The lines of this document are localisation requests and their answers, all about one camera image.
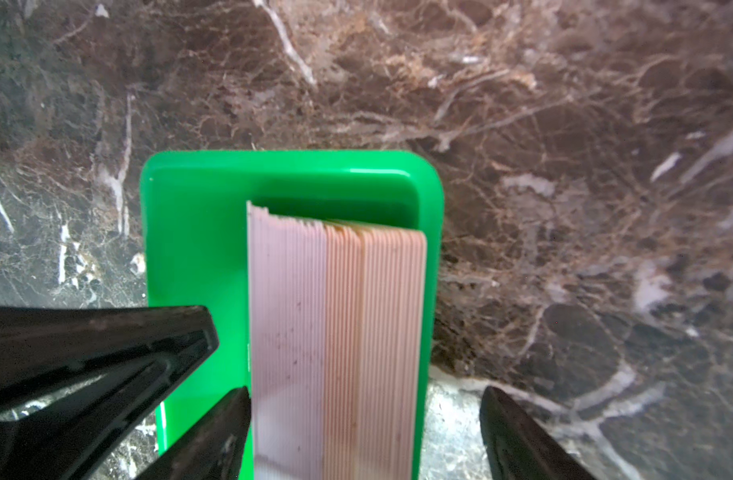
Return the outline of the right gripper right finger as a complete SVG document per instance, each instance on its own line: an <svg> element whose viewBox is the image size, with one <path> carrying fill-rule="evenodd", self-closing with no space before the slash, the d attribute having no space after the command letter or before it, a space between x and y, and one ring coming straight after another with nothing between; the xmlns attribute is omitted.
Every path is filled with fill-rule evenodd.
<svg viewBox="0 0 733 480"><path fill-rule="evenodd" d="M491 477L497 480L594 480L503 390L484 389L481 437Z"/></svg>

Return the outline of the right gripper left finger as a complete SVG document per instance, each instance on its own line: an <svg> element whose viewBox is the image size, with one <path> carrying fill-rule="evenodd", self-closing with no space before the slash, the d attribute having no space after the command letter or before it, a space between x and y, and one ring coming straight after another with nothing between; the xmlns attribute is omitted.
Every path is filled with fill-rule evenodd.
<svg viewBox="0 0 733 480"><path fill-rule="evenodd" d="M248 388L228 391L174 446L146 468L142 479L236 479L252 421Z"/></svg>

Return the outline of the green plastic card tray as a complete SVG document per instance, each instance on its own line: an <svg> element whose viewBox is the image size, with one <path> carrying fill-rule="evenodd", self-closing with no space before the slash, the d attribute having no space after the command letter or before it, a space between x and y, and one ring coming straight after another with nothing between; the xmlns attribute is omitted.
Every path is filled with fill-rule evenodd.
<svg viewBox="0 0 733 480"><path fill-rule="evenodd" d="M174 446L228 391L248 388L250 294L246 207L279 216L424 234L426 280L413 475L418 476L444 194L436 170L403 151L194 151L154 155L140 180L152 306L204 306L218 349L158 409L158 445ZM254 477L252 422L240 478Z"/></svg>

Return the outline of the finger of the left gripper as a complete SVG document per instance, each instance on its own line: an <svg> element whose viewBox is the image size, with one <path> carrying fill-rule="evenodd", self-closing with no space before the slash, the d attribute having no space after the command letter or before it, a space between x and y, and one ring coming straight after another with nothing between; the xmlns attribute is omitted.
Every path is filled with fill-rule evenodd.
<svg viewBox="0 0 733 480"><path fill-rule="evenodd" d="M0 306L0 479L86 479L220 342L204 306Z"/></svg>

